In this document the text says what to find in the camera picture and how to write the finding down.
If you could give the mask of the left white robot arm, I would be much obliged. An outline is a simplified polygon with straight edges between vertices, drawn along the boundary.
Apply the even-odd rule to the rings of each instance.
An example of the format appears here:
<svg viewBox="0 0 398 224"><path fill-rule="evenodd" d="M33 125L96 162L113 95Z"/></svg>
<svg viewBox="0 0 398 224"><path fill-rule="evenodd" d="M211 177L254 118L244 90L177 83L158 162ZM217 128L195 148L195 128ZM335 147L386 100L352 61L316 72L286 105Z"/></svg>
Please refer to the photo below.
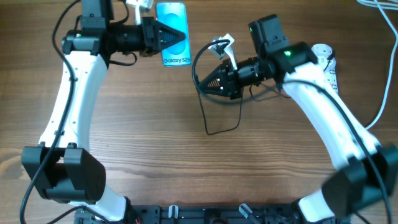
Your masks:
<svg viewBox="0 0 398 224"><path fill-rule="evenodd" d="M30 177L25 192L69 204L96 223L140 223L129 199L106 185L104 166L90 154L91 119L113 53L150 57L185 40L183 32L153 17L133 25L116 21L111 1L82 1L80 26L55 48L63 75L49 123L21 162Z"/></svg>

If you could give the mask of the blue Galaxy smartphone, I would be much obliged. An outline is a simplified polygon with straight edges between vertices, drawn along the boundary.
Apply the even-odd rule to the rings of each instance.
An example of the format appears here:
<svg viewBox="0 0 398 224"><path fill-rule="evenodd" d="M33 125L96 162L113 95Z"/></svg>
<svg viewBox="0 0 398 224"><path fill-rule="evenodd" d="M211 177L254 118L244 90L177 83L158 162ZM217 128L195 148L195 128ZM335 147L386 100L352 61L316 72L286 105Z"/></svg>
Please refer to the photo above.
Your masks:
<svg viewBox="0 0 398 224"><path fill-rule="evenodd" d="M183 2L157 2L157 20L185 34L185 39L162 51L165 67L188 66L192 62L186 7Z"/></svg>

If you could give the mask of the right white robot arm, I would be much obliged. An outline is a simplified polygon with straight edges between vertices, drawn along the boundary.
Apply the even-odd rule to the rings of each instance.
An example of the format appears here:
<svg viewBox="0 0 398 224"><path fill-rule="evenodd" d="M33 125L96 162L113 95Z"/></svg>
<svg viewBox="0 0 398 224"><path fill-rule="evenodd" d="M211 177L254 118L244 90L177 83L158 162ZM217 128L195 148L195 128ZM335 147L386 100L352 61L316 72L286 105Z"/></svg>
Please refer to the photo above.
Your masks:
<svg viewBox="0 0 398 224"><path fill-rule="evenodd" d="M378 201L391 220L397 148L382 146L358 122L324 76L318 57L304 42L290 44L275 14L251 22L249 31L256 56L242 62L234 57L230 35L207 44L222 63L202 80L193 77L199 97L234 100L242 98L246 86L274 80L305 113L335 168L320 189L298 201L302 220L343 219Z"/></svg>

